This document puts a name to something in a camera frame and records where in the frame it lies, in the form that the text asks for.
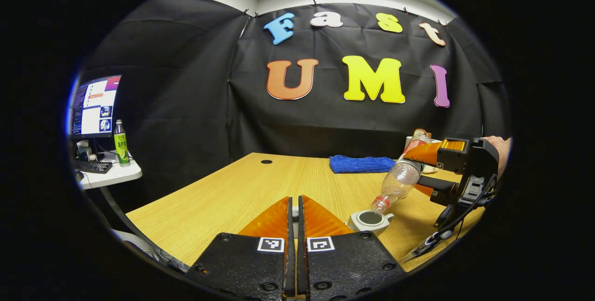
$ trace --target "computer monitor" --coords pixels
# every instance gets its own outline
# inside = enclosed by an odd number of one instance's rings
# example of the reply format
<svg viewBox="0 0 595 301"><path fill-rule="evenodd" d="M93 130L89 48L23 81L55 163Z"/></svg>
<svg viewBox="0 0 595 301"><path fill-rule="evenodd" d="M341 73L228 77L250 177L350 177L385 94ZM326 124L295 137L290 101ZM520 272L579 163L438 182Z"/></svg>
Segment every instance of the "computer monitor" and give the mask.
<svg viewBox="0 0 595 301"><path fill-rule="evenodd" d="M80 85L73 96L72 139L111 137L115 119L113 102L121 75L93 79Z"/></svg>

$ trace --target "table surface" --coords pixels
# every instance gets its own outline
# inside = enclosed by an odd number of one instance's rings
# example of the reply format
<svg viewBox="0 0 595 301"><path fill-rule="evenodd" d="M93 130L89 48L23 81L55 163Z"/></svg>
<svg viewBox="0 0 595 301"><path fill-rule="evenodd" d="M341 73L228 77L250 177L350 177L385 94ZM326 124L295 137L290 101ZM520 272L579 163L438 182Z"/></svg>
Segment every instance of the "table surface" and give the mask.
<svg viewBox="0 0 595 301"><path fill-rule="evenodd" d="M87 190L109 186L138 179L143 176L139 164L134 159L130 160L130 166L122 167L118 163L118 157L112 153L106 152L106 156L101 160L101 162L112 163L111 169L106 174L81 171L83 173L83 179L79 181L81 189Z"/></svg>
<svg viewBox="0 0 595 301"><path fill-rule="evenodd" d="M272 163L262 164L264 159ZM263 210L286 196L293 197L297 205L298 196L306 195L346 222L353 212L370 208L385 175L334 174L327 158L251 153L126 215L155 244L192 265L217 233L238 233ZM425 176L461 180L461 176L444 170ZM385 212L395 214L395 219L378 238L399 260L436 231L433 224L442 210L444 206L411 190L405 199ZM483 210L477 208L469 213L461 235L480 219ZM403 269L414 269L454 239L455 236L432 252L401 263Z"/></svg>

